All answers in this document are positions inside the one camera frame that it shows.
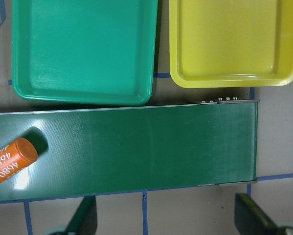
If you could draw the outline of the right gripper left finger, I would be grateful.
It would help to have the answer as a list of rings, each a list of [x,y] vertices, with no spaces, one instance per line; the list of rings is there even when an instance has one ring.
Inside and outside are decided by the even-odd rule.
[[[95,196],[85,196],[65,229],[67,235],[94,235],[97,230]]]

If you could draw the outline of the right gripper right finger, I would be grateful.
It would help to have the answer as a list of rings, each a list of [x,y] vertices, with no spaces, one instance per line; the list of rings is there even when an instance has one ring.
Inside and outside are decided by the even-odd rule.
[[[286,235],[245,193],[235,195],[235,227],[241,235]]]

